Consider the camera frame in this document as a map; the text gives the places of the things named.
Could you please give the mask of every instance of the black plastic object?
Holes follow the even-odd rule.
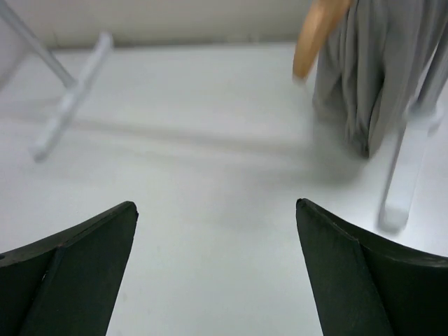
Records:
[[[296,216],[325,336],[448,335],[448,258],[382,238],[307,199]]]
[[[1,254],[0,335],[104,336],[137,217],[135,204],[125,202]]]

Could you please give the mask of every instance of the white leg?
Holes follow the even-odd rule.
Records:
[[[45,159],[56,145],[77,108],[89,92],[98,71],[112,47],[113,40],[111,35],[102,33],[76,84],[67,90],[67,93],[59,103],[57,114],[47,122],[36,143],[31,147],[31,154],[35,161]]]
[[[379,215],[379,224],[385,230],[398,231],[407,224],[428,133],[440,124],[443,116],[439,104],[434,109],[429,115],[416,112],[416,116],[424,117],[406,126]]]

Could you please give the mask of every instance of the white stand frame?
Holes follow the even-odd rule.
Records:
[[[380,226],[393,232],[406,227],[426,144],[442,122],[444,111],[437,103],[432,111],[418,108],[412,115],[414,118],[407,123],[401,143],[398,143],[388,190],[379,212]]]
[[[33,32],[25,25],[17,14],[8,6],[5,0],[0,0],[0,18],[2,18],[31,49],[41,57],[55,75],[67,88],[66,94],[61,98],[57,114],[45,125],[39,134],[36,143],[31,147],[31,155],[35,161],[47,158],[50,151],[56,146],[64,130],[73,119],[78,107],[84,100],[106,59],[113,49],[113,39],[108,33],[101,33],[93,53],[81,70],[76,80],[60,64],[53,54],[37,39]]]

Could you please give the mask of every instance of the white wall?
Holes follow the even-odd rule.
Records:
[[[50,46],[86,46],[107,29],[117,43],[280,39],[297,35],[311,0],[8,0]]]

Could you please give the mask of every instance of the gray fabric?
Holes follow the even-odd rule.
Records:
[[[448,76],[447,0],[353,0],[319,53],[320,118],[341,118],[365,157],[399,123],[438,43],[419,104],[434,106]]]

